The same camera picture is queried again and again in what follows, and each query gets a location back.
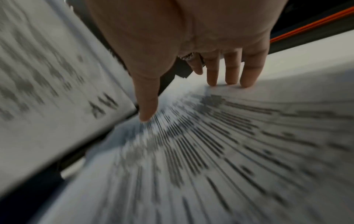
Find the finger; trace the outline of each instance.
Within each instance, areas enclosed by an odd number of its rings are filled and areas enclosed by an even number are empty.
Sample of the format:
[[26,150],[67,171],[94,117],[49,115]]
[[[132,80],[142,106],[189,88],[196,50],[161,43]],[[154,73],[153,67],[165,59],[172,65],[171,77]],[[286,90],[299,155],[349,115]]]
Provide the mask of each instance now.
[[241,57],[242,57],[242,48],[224,52],[225,67],[226,67],[225,81],[229,85],[234,85],[239,80]]
[[269,34],[257,43],[243,49],[244,67],[240,84],[247,88],[252,86],[262,72],[269,51]]
[[196,74],[198,75],[203,74],[203,64],[202,64],[202,60],[200,59],[199,53],[194,53],[193,58],[186,62],[189,64],[189,66]]
[[220,50],[201,53],[206,66],[206,81],[210,86],[216,86],[219,75]]
[[139,105],[139,118],[141,121],[148,121],[157,110],[160,78],[145,78],[133,75],[132,79]]

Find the orange stripe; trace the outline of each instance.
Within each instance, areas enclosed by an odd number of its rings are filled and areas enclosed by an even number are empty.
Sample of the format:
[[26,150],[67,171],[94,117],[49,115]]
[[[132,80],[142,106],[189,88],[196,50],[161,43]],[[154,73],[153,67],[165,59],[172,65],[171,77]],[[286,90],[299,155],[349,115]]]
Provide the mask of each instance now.
[[345,17],[345,16],[350,15],[350,14],[354,14],[354,6],[350,7],[350,8],[347,8],[347,9],[345,9],[343,11],[337,12],[337,13],[335,13],[333,15],[327,16],[327,17],[325,17],[323,19],[317,20],[316,22],[310,23],[310,24],[308,24],[306,26],[303,26],[303,27],[300,27],[298,29],[292,30],[292,31],[290,31],[290,32],[288,32],[286,34],[282,34],[280,36],[274,37],[274,38],[272,38],[270,40],[270,42],[273,43],[275,41],[279,41],[281,39],[285,39],[285,38],[294,36],[296,34],[305,32],[307,30],[310,30],[310,29],[313,29],[313,28],[316,28],[316,27],[319,27],[321,25],[324,25],[324,24],[329,23],[331,21],[340,19],[340,18]]

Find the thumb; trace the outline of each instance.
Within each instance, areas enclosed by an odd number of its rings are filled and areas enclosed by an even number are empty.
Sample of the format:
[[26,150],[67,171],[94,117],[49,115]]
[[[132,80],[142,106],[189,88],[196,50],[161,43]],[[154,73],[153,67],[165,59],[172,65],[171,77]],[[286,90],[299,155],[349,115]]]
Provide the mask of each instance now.
[[132,79],[139,105],[139,118],[141,121],[148,121],[157,110],[160,78],[132,74]]

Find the hand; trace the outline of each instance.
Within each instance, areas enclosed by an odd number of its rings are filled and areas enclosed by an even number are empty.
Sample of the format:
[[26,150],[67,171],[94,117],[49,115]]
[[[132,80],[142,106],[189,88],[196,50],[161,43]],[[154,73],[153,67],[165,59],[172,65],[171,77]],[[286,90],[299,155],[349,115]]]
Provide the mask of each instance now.
[[[160,76],[177,56],[199,52],[207,82],[216,85],[220,54],[226,82],[249,87],[262,71],[270,31],[286,0],[86,0],[98,27],[125,62],[140,106],[140,120],[157,109]],[[202,74],[196,55],[188,64]]]

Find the white page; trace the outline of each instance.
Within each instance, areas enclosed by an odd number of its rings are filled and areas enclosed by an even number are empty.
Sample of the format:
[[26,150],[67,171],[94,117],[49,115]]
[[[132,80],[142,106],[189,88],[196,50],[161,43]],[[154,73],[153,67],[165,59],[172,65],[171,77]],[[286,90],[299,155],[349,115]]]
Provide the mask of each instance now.
[[[112,133],[136,137],[97,155],[41,223],[352,223],[353,36],[270,55],[248,89],[222,84],[223,60],[220,86],[177,79],[150,122]],[[341,45],[321,64],[301,61]],[[287,58],[289,70],[277,67]]]
[[135,107],[97,60],[109,53],[95,55],[46,1],[0,5],[2,194]]

